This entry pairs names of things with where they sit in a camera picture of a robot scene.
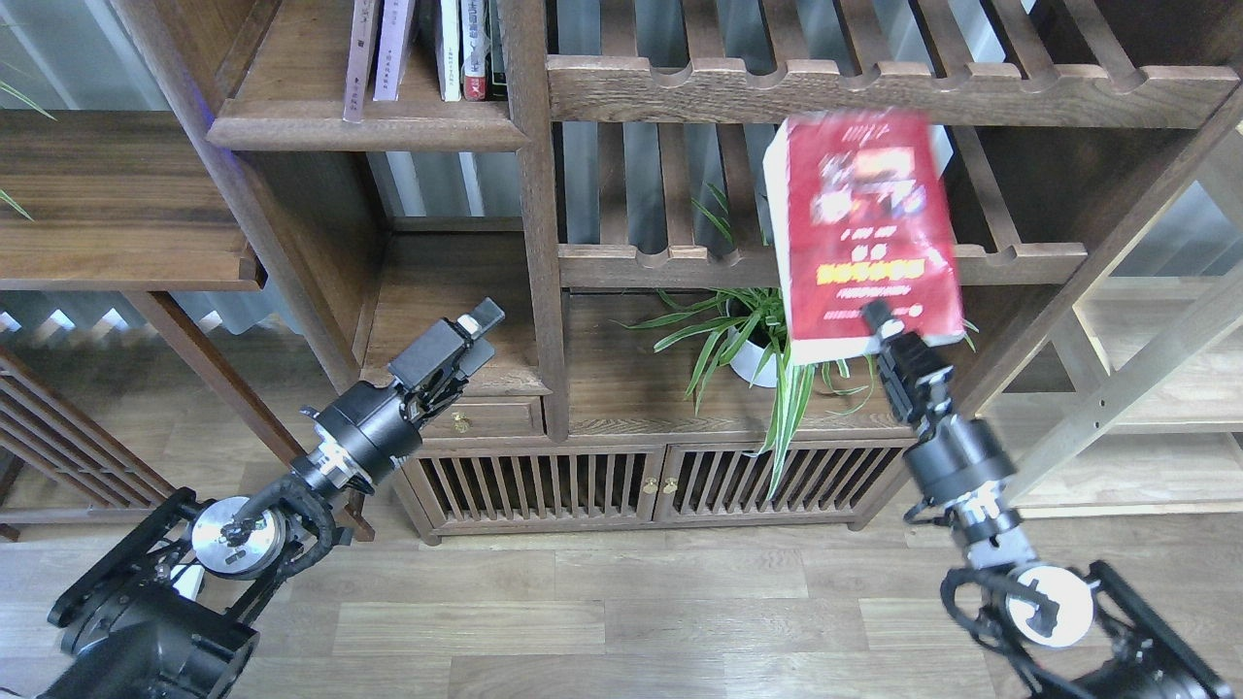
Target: cabinet drawer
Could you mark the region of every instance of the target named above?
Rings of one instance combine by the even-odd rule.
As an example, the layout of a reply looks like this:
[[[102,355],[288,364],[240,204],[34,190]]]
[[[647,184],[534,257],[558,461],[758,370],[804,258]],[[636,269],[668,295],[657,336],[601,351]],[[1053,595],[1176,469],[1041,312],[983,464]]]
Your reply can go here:
[[[537,396],[460,398],[423,429],[424,439],[537,434],[543,434],[543,405]]]

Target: red book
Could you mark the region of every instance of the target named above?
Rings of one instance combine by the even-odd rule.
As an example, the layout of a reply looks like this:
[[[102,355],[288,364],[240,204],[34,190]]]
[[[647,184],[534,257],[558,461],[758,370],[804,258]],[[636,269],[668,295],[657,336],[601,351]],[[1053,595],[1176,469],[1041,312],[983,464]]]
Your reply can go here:
[[[764,179],[794,363],[875,351],[860,315],[874,299],[931,345],[962,338],[950,210],[921,114],[789,117]]]

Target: shelf panel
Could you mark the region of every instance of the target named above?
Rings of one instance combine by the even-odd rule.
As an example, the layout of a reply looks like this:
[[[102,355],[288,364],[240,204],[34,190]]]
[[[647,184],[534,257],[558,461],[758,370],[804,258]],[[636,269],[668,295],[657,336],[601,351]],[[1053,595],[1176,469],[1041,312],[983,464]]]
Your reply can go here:
[[[764,2],[764,21],[755,25],[776,66],[768,75],[723,57],[718,36],[705,40],[718,35],[715,21],[685,20],[690,60],[680,70],[653,67],[630,51],[612,55],[620,42],[610,36],[625,30],[607,21],[602,46],[610,55],[548,57],[553,119],[763,123],[794,112],[897,106],[946,124],[1197,128],[1239,80],[1217,66],[1136,68],[1084,2],[1058,20],[1081,36],[1095,63],[1055,63],[1014,0],[986,4],[1014,62],[973,62],[948,6],[925,0],[915,17],[932,66],[892,61],[868,2],[835,4],[850,52],[850,63],[839,65],[808,58],[804,42],[789,39],[803,34],[791,5]]]
[[[0,111],[0,289],[255,291],[264,274],[169,112]]]
[[[444,102],[430,50],[411,52],[397,102],[342,121],[352,5],[282,2],[241,87],[208,132],[234,150],[516,150],[508,103]]]
[[[567,362],[569,366],[571,434],[650,437],[672,439],[695,435],[699,442],[758,442],[768,425],[773,389],[748,388],[728,368],[710,382],[699,414],[682,394],[701,345],[681,342],[654,354],[653,343],[665,333],[630,331],[622,326],[656,317],[667,307],[654,295],[572,295],[567,306]],[[866,381],[868,371],[854,364],[846,386]],[[890,414],[884,391],[878,388],[861,409],[851,409],[863,397],[820,394],[817,379],[803,419],[799,439],[879,439],[909,437]]]
[[[562,244],[562,285],[578,289],[704,289],[777,286],[777,260],[763,245],[755,178],[742,127],[716,127],[728,219],[730,246],[715,233],[696,240],[681,124],[659,126],[664,230],[645,231],[641,246],[625,241],[625,168],[618,167],[623,132],[600,124],[600,244]],[[1088,252],[1078,243],[1024,243],[1011,220],[976,131],[952,127],[956,147],[953,183],[947,183],[955,219],[955,245],[962,285],[1064,284]]]
[[[441,317],[470,312],[485,296],[506,318],[487,340],[496,356],[467,396],[542,396],[526,249],[513,233],[394,235],[384,260],[362,378],[387,384],[384,367]]]

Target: cabinet door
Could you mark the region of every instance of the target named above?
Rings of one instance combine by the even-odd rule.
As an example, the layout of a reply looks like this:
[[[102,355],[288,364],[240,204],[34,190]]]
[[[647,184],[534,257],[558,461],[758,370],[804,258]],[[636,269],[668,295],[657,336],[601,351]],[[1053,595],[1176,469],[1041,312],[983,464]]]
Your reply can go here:
[[[905,480],[899,455],[907,439],[796,443],[776,493],[768,496],[772,454],[753,444],[669,448],[660,475],[658,522],[865,524]]]
[[[404,470],[435,534],[558,531],[651,521],[658,449],[466,450]]]

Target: book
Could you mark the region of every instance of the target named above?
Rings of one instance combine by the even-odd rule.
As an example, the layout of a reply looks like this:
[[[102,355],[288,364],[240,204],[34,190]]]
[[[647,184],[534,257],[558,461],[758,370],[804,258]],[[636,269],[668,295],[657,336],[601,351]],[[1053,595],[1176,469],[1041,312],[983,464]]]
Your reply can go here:
[[[436,45],[436,68],[440,73],[440,98],[445,102],[459,102],[462,98],[462,40],[459,0],[439,0],[436,10],[433,32]]]
[[[375,55],[375,100],[392,102],[398,97],[401,75],[410,58],[415,36],[416,0],[384,0],[380,16],[380,47]]]
[[[375,30],[379,29],[379,0],[354,0],[354,16],[349,30],[349,57],[346,61],[346,109],[341,118],[351,123],[363,121],[363,102],[372,78],[375,56]]]
[[[505,80],[505,49],[501,46],[501,14],[496,9],[496,0],[487,0],[487,39],[492,42],[492,50],[487,57],[487,85],[496,97],[508,95],[508,82]]]
[[[792,116],[764,153],[796,364],[876,351],[860,310],[885,299],[930,345],[963,337],[950,208],[914,112]]]
[[[487,97],[487,1],[461,0],[462,95],[477,102]]]

